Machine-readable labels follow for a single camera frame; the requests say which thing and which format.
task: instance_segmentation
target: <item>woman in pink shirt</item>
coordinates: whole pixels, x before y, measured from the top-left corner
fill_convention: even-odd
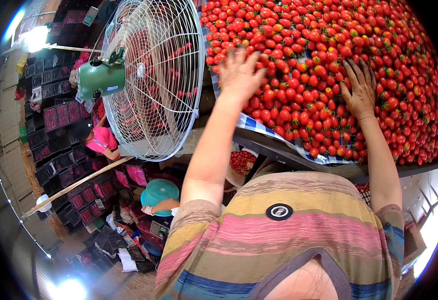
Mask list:
[[[96,127],[90,129],[90,124],[85,120],[79,121],[73,129],[77,140],[89,149],[104,154],[108,159],[117,159],[119,149],[117,141],[111,129],[103,127],[106,122],[106,115],[97,123]]]

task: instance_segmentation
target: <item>shirt logo patch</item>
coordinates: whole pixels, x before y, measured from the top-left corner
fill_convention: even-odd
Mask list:
[[[265,214],[269,219],[282,221],[293,215],[293,208],[287,204],[276,203],[268,207]]]

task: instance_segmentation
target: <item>green fan motor housing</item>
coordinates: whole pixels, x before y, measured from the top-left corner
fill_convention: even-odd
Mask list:
[[[77,71],[77,90],[80,99],[99,99],[121,92],[126,85],[124,48],[112,52],[109,59],[97,57],[84,63]]]

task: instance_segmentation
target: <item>white wire grille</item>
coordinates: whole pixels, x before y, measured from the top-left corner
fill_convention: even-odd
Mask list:
[[[124,0],[106,29],[101,55],[125,49],[126,84],[103,97],[119,143],[134,156],[173,156],[198,115],[204,42],[191,0]]]

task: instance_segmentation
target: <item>black cap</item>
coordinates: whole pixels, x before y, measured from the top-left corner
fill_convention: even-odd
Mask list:
[[[91,130],[92,125],[88,121],[81,119],[72,126],[72,135],[76,140],[82,142],[87,139]]]

